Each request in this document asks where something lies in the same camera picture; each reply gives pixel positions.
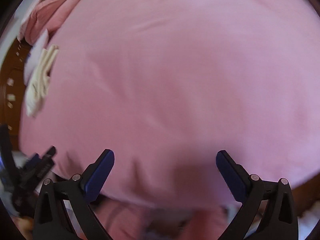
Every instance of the brown wood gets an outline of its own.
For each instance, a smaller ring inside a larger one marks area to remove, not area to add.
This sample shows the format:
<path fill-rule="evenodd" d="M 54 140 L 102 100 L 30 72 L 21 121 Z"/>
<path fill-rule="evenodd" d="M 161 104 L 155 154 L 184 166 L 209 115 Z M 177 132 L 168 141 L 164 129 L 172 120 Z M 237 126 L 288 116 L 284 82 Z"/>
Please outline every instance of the brown wood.
<path fill-rule="evenodd" d="M 15 39 L 9 48 L 0 70 L 0 123 L 8 124 L 13 150 L 19 149 L 18 135 L 25 85 L 23 84 L 23 69 L 31 46 L 24 40 L 19 43 Z M 8 95 L 15 96 L 15 101 L 9 101 Z"/>
<path fill-rule="evenodd" d="M 320 199 L 320 173 L 292 190 L 298 216 L 310 209 Z"/>

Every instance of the pink fabric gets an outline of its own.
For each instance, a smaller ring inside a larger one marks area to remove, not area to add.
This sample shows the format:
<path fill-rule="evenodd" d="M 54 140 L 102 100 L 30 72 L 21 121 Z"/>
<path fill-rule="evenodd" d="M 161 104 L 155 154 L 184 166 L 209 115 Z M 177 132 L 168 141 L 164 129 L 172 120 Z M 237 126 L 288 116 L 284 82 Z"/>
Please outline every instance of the pink fabric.
<path fill-rule="evenodd" d="M 108 199 L 96 212 L 101 225 L 114 240 L 140 239 L 148 225 L 150 209 Z"/>
<path fill-rule="evenodd" d="M 25 31 L 26 42 L 33 45 L 37 41 L 38 37 L 41 35 L 41 30 L 44 25 L 65 1 L 66 0 L 44 0 L 32 10 L 30 20 Z"/>
<path fill-rule="evenodd" d="M 81 0 L 20 149 L 70 178 L 105 148 L 102 193 L 147 206 L 233 200 L 215 165 L 292 187 L 319 171 L 320 19 L 306 0 Z"/>
<path fill-rule="evenodd" d="M 79 1 L 80 0 L 66 0 L 44 25 L 42 31 L 45 29 L 47 29 L 49 33 L 57 31 Z"/>
<path fill-rule="evenodd" d="M 178 240 L 217 240 L 227 226 L 227 218 L 221 207 L 210 211 L 199 210 L 194 214 Z"/>
<path fill-rule="evenodd" d="M 33 2 L 30 4 L 26 14 L 24 15 L 24 17 L 21 21 L 21 26 L 19 29 L 19 33 L 17 35 L 18 41 L 22 41 L 22 39 L 24 38 L 24 34 L 25 34 L 27 25 L 28 25 L 30 17 L 31 17 L 31 13 L 32 13 L 33 9 L 42 1 L 44 1 L 44 0 L 33 0 Z"/>

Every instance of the folded cloth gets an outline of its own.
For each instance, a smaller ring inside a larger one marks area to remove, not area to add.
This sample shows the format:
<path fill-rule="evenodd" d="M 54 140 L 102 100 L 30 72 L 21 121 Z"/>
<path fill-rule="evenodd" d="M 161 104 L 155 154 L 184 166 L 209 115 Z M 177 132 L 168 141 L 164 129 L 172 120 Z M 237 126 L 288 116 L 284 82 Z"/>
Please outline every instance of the folded cloth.
<path fill-rule="evenodd" d="M 66 0 L 44 0 L 35 6 L 24 33 L 24 38 L 27 43 L 33 45 L 37 41 L 44 25 L 65 1 Z"/>
<path fill-rule="evenodd" d="M 31 75 L 36 68 L 36 66 L 39 63 L 39 59 L 41 56 L 41 52 L 44 48 L 47 47 L 49 41 L 49 32 L 47 29 L 45 29 L 37 42 L 34 44 L 32 47 L 29 57 L 24 65 L 24 70 L 23 70 L 23 82 L 27 86 L 28 82 L 31 78 Z"/>
<path fill-rule="evenodd" d="M 20 30 L 19 33 L 17 35 L 17 39 L 18 41 L 22 41 L 22 39 L 24 38 L 24 33 L 26 32 L 26 28 L 28 26 L 29 20 L 31 18 L 31 14 L 32 11 L 34 10 L 34 8 L 41 2 L 43 2 L 44 0 L 33 0 L 33 2 L 30 4 L 26 14 L 24 15 L 22 21 L 21 21 L 21 26 L 20 26 Z"/>
<path fill-rule="evenodd" d="M 78 4 L 80 0 L 66 0 L 52 15 L 49 21 L 44 25 L 43 30 L 47 29 L 51 34 L 57 31 L 64 21 L 68 18 L 73 8 Z"/>
<path fill-rule="evenodd" d="M 43 49 L 39 63 L 33 71 L 29 85 L 26 90 L 25 104 L 28 116 L 35 116 L 41 107 L 42 99 L 48 93 L 50 78 L 48 73 L 52 63 L 57 56 L 58 46 L 51 45 L 49 50 Z"/>
<path fill-rule="evenodd" d="M 198 210 L 178 240 L 217 240 L 227 226 L 227 217 L 221 207 L 212 210 Z"/>

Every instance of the pink clothing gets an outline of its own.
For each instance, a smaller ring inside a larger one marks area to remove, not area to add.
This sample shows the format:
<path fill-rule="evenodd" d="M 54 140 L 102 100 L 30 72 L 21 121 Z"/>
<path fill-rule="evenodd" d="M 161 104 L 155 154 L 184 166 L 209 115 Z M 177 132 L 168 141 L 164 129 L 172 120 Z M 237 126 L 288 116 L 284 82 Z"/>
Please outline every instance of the pink clothing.
<path fill-rule="evenodd" d="M 26 32 L 26 28 L 28 26 L 32 11 L 34 10 L 34 8 L 41 3 L 44 0 L 33 0 L 33 2 L 30 4 L 29 8 L 26 11 L 26 14 L 24 15 L 22 21 L 21 21 L 21 26 L 19 29 L 19 33 L 17 35 L 17 39 L 18 41 L 22 41 L 22 39 L 24 38 L 24 34 Z"/>
<path fill-rule="evenodd" d="M 56 32 L 67 19 L 73 8 L 80 0 L 66 0 L 45 23 L 41 33 L 47 29 L 49 33 Z"/>
<path fill-rule="evenodd" d="M 33 45 L 37 41 L 44 25 L 65 1 L 66 0 L 44 0 L 33 9 L 24 34 L 26 42 Z"/>
<path fill-rule="evenodd" d="M 30 50 L 30 56 L 26 60 L 23 69 L 23 82 L 27 86 L 29 80 L 31 79 L 32 73 L 36 66 L 39 64 L 40 56 L 42 50 L 45 49 L 48 45 L 49 41 L 49 32 L 47 29 L 43 30 L 42 34 L 33 45 L 32 49 Z"/>

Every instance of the pink towel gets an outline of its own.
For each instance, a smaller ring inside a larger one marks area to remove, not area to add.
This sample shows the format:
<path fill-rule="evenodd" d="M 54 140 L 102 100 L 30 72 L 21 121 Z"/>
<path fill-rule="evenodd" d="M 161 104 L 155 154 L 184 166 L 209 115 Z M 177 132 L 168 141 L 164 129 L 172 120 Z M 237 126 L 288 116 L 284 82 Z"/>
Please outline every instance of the pink towel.
<path fill-rule="evenodd" d="M 41 30 L 44 25 L 65 1 L 66 0 L 44 0 L 32 10 L 30 20 L 24 34 L 25 40 L 30 45 L 33 45 L 37 41 L 38 37 L 41 35 Z"/>
<path fill-rule="evenodd" d="M 41 33 L 48 29 L 48 32 L 52 35 L 57 31 L 64 21 L 67 19 L 73 8 L 77 5 L 80 0 L 66 0 L 52 15 L 49 21 L 44 25 Z"/>

